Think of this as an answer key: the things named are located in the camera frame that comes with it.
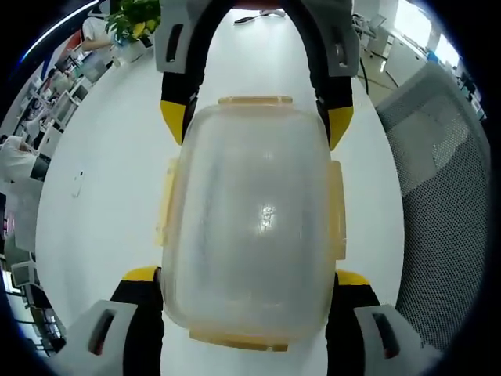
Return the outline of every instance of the white table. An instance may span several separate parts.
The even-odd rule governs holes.
[[[232,11],[216,32],[198,109],[222,96],[280,94],[315,111],[294,25],[278,18],[232,25],[248,13]],[[395,303],[404,243],[398,177],[373,105],[359,81],[352,83],[355,116],[332,153],[342,163],[347,213],[347,259],[338,266],[368,277],[382,302]],[[160,114],[160,86],[151,55],[112,67],[75,112],[52,159],[38,212],[38,274],[66,326],[110,298],[130,269],[160,265],[155,225],[168,159],[179,153]],[[169,376],[326,374],[323,332],[286,353],[263,353],[196,342],[164,322],[162,370]]]

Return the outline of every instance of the cable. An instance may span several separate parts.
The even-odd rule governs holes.
[[[369,80],[367,80],[366,67],[363,65],[362,58],[360,58],[360,66],[362,67],[363,77],[366,80],[366,93],[369,95]]]

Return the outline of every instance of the translucent plastic box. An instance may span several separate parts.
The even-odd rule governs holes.
[[[287,99],[227,99],[188,129],[168,210],[162,291],[204,337],[286,344],[326,322],[335,265],[330,151]]]

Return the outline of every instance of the gray mesh chair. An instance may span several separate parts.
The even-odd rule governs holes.
[[[396,309],[444,349],[481,281],[488,230],[489,145],[473,108],[436,63],[377,107],[393,152],[405,221]]]

